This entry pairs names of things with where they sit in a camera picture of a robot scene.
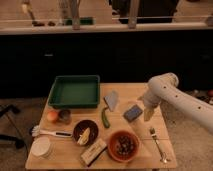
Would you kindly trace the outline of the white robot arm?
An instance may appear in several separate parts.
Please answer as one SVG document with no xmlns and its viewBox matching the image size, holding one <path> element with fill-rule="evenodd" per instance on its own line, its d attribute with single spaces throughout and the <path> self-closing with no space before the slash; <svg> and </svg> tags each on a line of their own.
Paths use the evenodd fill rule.
<svg viewBox="0 0 213 171">
<path fill-rule="evenodd" d="M 164 100 L 194 119 L 213 135 L 213 106 L 180 91 L 177 88 L 178 84 L 179 79 L 174 73 L 166 73 L 149 79 L 148 89 L 141 96 L 145 107 L 144 120 L 149 121 L 154 114 L 154 109 Z"/>
</svg>

